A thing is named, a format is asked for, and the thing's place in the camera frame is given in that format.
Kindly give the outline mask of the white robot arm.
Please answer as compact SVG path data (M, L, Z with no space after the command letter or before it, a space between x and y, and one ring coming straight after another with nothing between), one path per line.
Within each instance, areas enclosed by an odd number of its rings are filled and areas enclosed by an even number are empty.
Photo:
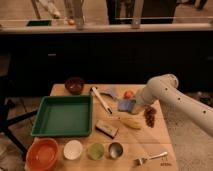
M160 100L187 114L198 127L213 137L213 108L184 95L177 90L178 85L179 81L173 74L150 78L144 87L137 90L131 112L138 114Z

